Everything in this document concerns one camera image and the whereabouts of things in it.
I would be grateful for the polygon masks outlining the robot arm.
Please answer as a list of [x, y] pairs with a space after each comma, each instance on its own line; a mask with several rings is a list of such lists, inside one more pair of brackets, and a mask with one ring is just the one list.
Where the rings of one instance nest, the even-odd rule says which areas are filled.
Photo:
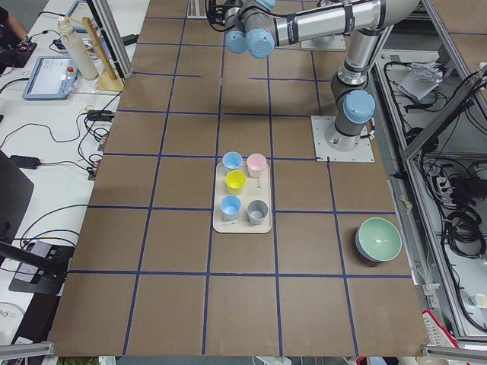
[[385, 39], [384, 31], [409, 16], [416, 1], [320, 1], [306, 11], [274, 14], [274, 1], [212, 3], [211, 24], [224, 28], [233, 53], [249, 52], [264, 59], [278, 46], [294, 45], [338, 35], [351, 37], [343, 65], [333, 75], [331, 88], [338, 115], [325, 133], [337, 151], [352, 151], [375, 111], [374, 98], [365, 90], [368, 74]]

